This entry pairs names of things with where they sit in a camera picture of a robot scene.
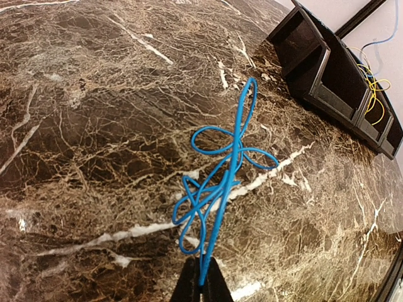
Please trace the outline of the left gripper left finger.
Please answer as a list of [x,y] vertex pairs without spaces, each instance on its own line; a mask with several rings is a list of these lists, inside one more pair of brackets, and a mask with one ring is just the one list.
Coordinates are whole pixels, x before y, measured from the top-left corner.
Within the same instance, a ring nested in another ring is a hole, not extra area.
[[200,302],[200,264],[198,257],[186,259],[170,302]]

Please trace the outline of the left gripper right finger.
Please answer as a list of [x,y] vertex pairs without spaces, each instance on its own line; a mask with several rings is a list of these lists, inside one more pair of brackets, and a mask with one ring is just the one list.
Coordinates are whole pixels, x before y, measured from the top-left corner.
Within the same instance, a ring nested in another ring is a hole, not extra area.
[[212,257],[210,267],[201,290],[204,302],[233,302],[230,290],[217,261]]

